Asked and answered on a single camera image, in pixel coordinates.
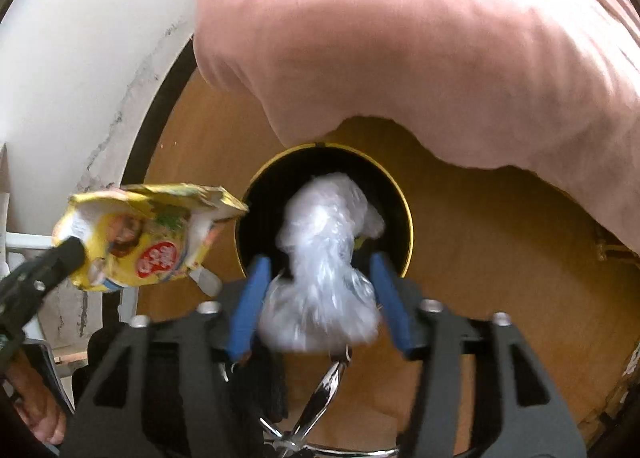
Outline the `person's left hand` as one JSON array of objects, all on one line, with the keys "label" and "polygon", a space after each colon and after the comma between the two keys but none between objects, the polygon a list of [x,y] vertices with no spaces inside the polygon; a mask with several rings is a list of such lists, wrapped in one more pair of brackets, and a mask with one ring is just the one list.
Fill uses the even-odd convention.
[{"label": "person's left hand", "polygon": [[14,356],[6,380],[20,397],[15,409],[34,437],[44,444],[61,444],[66,432],[65,412],[23,351]]}]

